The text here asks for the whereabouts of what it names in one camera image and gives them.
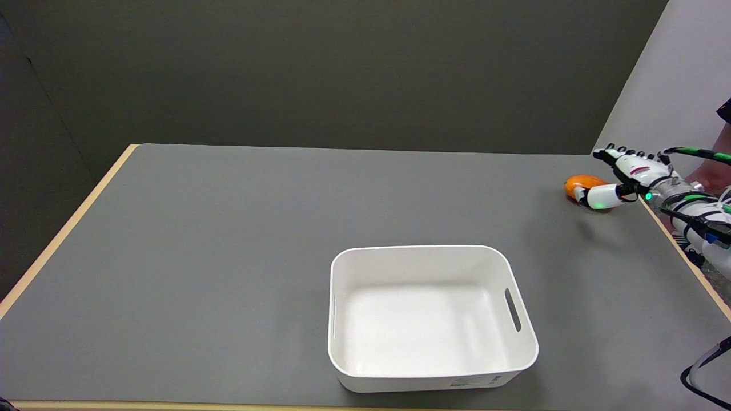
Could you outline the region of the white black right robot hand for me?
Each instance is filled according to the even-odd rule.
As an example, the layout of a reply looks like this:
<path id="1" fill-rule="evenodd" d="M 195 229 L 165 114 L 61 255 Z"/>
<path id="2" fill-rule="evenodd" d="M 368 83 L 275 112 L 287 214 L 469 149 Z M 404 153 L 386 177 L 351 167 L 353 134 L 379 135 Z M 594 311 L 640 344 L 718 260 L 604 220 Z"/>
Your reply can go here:
<path id="1" fill-rule="evenodd" d="M 618 184 L 608 184 L 593 175 L 574 175 L 566 180 L 564 189 L 569 198 L 582 207 L 608 210 L 639 199 L 650 199 L 661 182 L 678 179 L 666 155 L 645 155 L 613 143 L 592 151 L 592 156 L 610 166 Z"/>

